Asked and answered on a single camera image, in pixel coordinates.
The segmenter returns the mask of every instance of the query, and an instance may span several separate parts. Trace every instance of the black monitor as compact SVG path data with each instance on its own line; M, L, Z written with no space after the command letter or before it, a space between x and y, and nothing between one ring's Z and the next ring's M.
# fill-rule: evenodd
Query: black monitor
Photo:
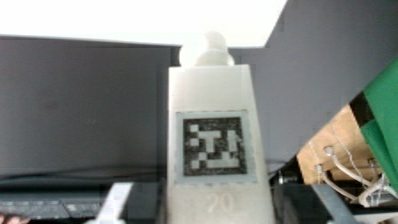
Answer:
M0 38L0 176L165 167L168 66L161 46Z

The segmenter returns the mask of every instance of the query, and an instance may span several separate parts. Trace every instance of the wire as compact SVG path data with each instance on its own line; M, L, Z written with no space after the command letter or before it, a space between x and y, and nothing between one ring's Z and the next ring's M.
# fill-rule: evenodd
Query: wire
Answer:
M381 174L381 187L378 188L376 202L374 202L374 205L376 205L376 206L380 205L380 198L381 198L383 185L385 185L385 175Z
M323 181L326 183L326 185L332 187L332 189L339 192L339 194L344 195L346 198L349 198L351 201L356 200L356 197L339 188L339 186L333 184L333 182L328 180L328 177L326 177L326 174L324 174L324 171L323 171L323 168L321 168L321 165L316 165L316 171L317 173L321 174L321 178L323 178Z
M316 161L316 165L319 165L319 158L317 158L317 154L316 154L316 151L314 151L314 145L312 145L312 141L308 140L308 148L310 148L310 151L312 151L312 155L314 155L314 161ZM319 184L319 172L316 172L316 179L317 179L317 184Z
M364 186L364 176L362 176L362 173L360 173L360 171L358 171L358 169L356 169L356 165L355 165L355 163L353 163L353 158L351 158L349 150L348 150L348 148L346 148L346 145L344 145L344 143L342 143L342 141L340 141L340 139L339 139L339 136L337 136L337 134L335 134L335 131L333 131L332 120L330 120L330 122L328 122L328 125L330 125L330 130L332 130L332 136L333 136L333 138L335 138L335 140L337 140L337 142L339 142L339 144L340 144L340 146L342 146L344 152L346 152L346 154L348 154L348 159L349 159L351 167L353 167L355 172L356 172L358 177L360 177L362 188L365 189L365 186Z

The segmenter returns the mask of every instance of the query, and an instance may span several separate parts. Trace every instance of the white cable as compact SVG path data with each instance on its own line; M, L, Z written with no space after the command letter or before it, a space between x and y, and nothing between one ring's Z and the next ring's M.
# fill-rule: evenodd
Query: white cable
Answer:
M321 174L321 178L323 178L323 181L326 183L326 185L332 187L332 189L339 192L339 194L344 195L346 198L349 198L351 201L356 200L356 197L339 188L339 186L332 183L332 181L328 180L328 177L326 177L326 174L323 172L323 168L321 168L321 165L316 165L316 171L319 172Z
M380 187L380 189L378 189L376 203L374 203L376 206L378 206L378 204L380 204L380 197L381 197L383 185L385 185L385 175L381 174L381 187Z
M342 164L339 163L339 159L337 156L333 154L333 149L332 147L324 147L324 153L332 158L332 162L335 167L339 168L339 170L344 172L344 174L351 177L351 179L355 179L365 186L371 186L371 182L365 179L360 179L358 175L349 171L349 169L342 166Z
M312 141L308 140L308 148L310 148L310 151L312 151L312 155L314 155L314 161L316 161L316 165L319 165L319 158L317 158L317 154L316 154L316 151L314 151L314 145L312 145ZM319 172L316 172L316 179L317 179L317 184L319 184Z
M333 138L335 138L335 140L337 140L337 142L339 142L339 144L340 144L340 146L342 146L342 149L344 149L344 151L346 151L348 159L349 159L349 163L351 163L351 167L353 167L355 172L356 172L358 177L360 177L360 181L358 181L358 182L360 182L362 187L364 187L364 189L365 189L365 186L364 186L364 176L362 176L362 173L360 173L360 171L358 171L358 169L356 169L356 165L355 165L355 163L353 163L349 150L348 150L348 148L346 148L346 146L344 146L344 144L342 144L342 141L340 141L340 139L339 139L339 136L337 136L337 134L335 134L335 132L333 132L332 120L330 120L328 124L330 124L330 130L332 130Z

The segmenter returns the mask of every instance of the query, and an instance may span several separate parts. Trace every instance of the black keyboard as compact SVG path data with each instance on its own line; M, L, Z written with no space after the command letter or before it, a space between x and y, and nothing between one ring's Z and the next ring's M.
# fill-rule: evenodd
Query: black keyboard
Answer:
M0 186L0 213L31 220L92 219L99 213L109 184L61 188ZM124 216L131 220L154 220L157 207L157 183L136 183L125 202Z
M0 212L17 214L29 219L65 219L65 218L93 218L101 208L102 198L90 195L70 197L70 195L56 194L58 200L51 199L54 195L44 195L44 200L35 197L15 194L0 196Z

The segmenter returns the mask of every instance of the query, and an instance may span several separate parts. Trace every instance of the printed number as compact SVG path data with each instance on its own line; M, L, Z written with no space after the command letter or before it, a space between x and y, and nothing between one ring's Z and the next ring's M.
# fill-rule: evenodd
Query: printed number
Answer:
M211 194L207 196L209 206L207 206L207 212L213 213L213 211L230 212L232 211L232 195L223 194Z

